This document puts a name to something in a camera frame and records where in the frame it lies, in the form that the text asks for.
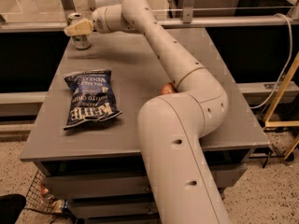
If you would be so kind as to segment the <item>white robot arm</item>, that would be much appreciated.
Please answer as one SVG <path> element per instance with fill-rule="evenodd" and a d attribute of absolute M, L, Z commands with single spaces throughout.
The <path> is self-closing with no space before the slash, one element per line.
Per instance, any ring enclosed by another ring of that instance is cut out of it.
<path fill-rule="evenodd" d="M 139 145 L 162 224 L 231 224 L 200 146 L 228 113 L 220 82 L 155 19 L 146 0 L 100 7 L 67 26 L 68 36 L 92 31 L 142 34 L 175 92 L 147 101 L 137 117 Z"/>

